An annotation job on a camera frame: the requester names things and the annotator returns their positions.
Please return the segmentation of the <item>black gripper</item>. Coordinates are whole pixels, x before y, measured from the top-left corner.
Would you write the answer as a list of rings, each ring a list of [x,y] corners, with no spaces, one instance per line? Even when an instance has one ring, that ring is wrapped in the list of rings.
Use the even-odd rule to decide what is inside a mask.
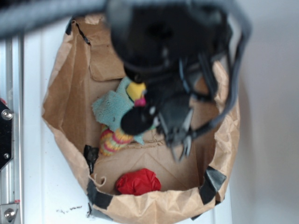
[[[213,63],[228,51],[232,28],[220,6],[186,0],[110,0],[106,16],[127,76],[146,98],[213,98]]]

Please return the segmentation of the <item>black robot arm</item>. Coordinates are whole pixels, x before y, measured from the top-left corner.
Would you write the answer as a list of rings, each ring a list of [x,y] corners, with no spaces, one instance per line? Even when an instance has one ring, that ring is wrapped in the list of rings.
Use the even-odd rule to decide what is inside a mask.
[[[228,16],[233,2],[220,0],[44,0],[0,6],[0,36],[26,33],[68,15],[103,13],[113,48],[133,83],[145,84],[144,104],[118,116],[118,127],[135,137],[155,127],[168,148],[183,146],[215,128],[237,97],[237,65],[229,66],[223,111],[193,130],[191,98],[212,101],[218,90],[213,62],[229,56]]]

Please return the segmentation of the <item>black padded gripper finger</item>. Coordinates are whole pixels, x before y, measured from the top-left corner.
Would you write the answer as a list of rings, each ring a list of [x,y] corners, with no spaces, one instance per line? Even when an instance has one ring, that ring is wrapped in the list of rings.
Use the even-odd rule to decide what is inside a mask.
[[[158,109],[155,106],[136,106],[121,119],[121,128],[128,135],[140,135],[155,128]]]

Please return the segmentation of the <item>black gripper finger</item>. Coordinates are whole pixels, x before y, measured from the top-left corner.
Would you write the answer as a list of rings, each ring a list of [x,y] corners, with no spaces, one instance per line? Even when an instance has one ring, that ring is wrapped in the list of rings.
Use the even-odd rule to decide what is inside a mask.
[[[194,109],[189,106],[189,101],[186,94],[174,95],[164,101],[158,113],[160,131],[176,162],[188,157],[191,150],[190,126]]]

